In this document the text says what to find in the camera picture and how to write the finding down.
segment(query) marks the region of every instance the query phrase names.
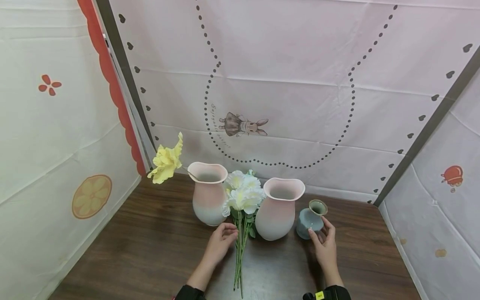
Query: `white flower bouquet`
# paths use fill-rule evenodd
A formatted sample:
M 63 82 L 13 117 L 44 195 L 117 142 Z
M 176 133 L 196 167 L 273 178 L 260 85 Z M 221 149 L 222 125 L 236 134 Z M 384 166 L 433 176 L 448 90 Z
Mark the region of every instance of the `white flower bouquet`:
M 239 230 L 236 242 L 237 263 L 235 264 L 233 290 L 235 290 L 235 286 L 240 288 L 242 299 L 241 262 L 243 250 L 248 236 L 255 237 L 255 214 L 266 197 L 264 190 L 260 187 L 260 181 L 254 175 L 255 173 L 252 170 L 249 170 L 247 174 L 234 171 L 227 176 L 224 183 L 227 201 L 223 205 L 223 216 L 231 215 L 233 223 Z

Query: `white fabric wall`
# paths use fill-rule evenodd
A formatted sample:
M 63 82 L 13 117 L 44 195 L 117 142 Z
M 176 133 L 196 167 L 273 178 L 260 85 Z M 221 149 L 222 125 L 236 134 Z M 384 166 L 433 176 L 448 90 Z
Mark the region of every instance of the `white fabric wall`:
M 0 1 L 0 299 L 46 299 L 140 179 L 82 2 Z
M 380 205 L 424 300 L 479 297 L 479 95 L 477 73 Z
M 480 44 L 476 0 L 111 6 L 157 145 L 173 146 L 182 131 L 186 165 L 252 168 L 364 202 Z M 268 119 L 259 127 L 268 135 L 228 136 L 220 119 L 229 112 Z

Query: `vase rim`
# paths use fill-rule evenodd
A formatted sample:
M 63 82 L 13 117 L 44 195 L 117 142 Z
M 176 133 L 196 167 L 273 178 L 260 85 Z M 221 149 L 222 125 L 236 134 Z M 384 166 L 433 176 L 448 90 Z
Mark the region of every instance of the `vase rim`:
M 273 182 L 273 181 L 294 181 L 294 182 L 300 183 L 300 184 L 301 184 L 301 191 L 298 193 L 298 196 L 294 197 L 293 199 L 275 198 L 275 197 L 273 197 L 273 196 L 270 194 L 270 189 L 268 188 L 268 183 L 269 183 L 269 182 L 271 183 L 271 182 Z M 264 192 L 265 192 L 265 194 L 267 195 L 267 197 L 270 198 L 270 199 L 279 200 L 279 201 L 293 202 L 293 201 L 296 201 L 296 200 L 298 200 L 300 197 L 303 196 L 303 194 L 305 193 L 305 184 L 303 183 L 303 181 L 301 181 L 300 179 L 296 179 L 296 178 L 278 178 L 278 177 L 272 177 L 272 178 L 270 178 L 269 180 L 267 180 L 267 181 L 264 183 Z
M 323 214 L 319 214 L 319 213 L 317 213 L 316 211 L 314 211 L 314 210 L 312 209 L 312 204 L 313 204 L 313 203 L 320 203 L 321 205 L 323 205 L 323 206 L 325 207 L 325 212 L 324 212 Z M 320 200 L 320 199 L 310 200 L 310 202 L 308 202 L 308 209 L 310 209 L 310 211 L 311 211 L 312 213 L 316 214 L 317 216 L 325 216 L 325 215 L 327 214 L 327 212 L 328 212 L 328 207 L 327 207 L 327 205 L 325 204 L 325 202 L 323 202 L 323 201 Z
M 195 166 L 195 165 L 202 165 L 202 166 L 206 166 L 206 167 L 220 167 L 221 169 L 221 173 L 222 174 L 219 174 L 220 175 L 220 180 L 218 181 L 200 181 L 200 180 L 197 180 L 195 179 L 190 173 L 192 173 L 192 169 L 190 169 L 190 167 L 192 166 Z M 227 176 L 228 176 L 228 171 L 227 169 L 222 166 L 221 164 L 207 164 L 207 163 L 203 163 L 203 162 L 200 162 L 200 161 L 195 161 L 195 162 L 192 162 L 191 164 L 189 164 L 188 168 L 187 168 L 187 171 L 189 172 L 188 176 L 190 176 L 190 178 L 197 182 L 197 183 L 202 183 L 202 184 L 218 184 L 218 183 L 222 183 L 224 182 L 226 179 L 227 179 Z

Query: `yellow tag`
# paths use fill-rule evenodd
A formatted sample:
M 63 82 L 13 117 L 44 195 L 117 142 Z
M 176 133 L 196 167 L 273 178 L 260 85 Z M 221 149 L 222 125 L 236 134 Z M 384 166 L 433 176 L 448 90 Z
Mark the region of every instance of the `yellow tag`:
M 321 291 L 321 292 L 318 292 L 315 294 L 315 300 L 322 300 L 322 299 L 325 299 L 325 296 L 324 296 L 324 292 Z

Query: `yellow flower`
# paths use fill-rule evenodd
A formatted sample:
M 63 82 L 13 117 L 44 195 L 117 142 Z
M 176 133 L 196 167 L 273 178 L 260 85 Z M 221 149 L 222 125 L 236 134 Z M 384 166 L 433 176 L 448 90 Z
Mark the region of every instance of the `yellow flower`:
M 156 166 L 147 177 L 153 176 L 153 183 L 161 184 L 168 178 L 173 176 L 175 169 L 181 167 L 180 155 L 183 147 L 183 135 L 179 133 L 179 141 L 175 148 L 164 148 L 162 145 L 158 146 L 156 156 L 153 163 Z
M 106 175 L 95 175 L 83 181 L 72 201 L 72 212 L 78 219 L 94 216 L 107 203 L 112 181 Z

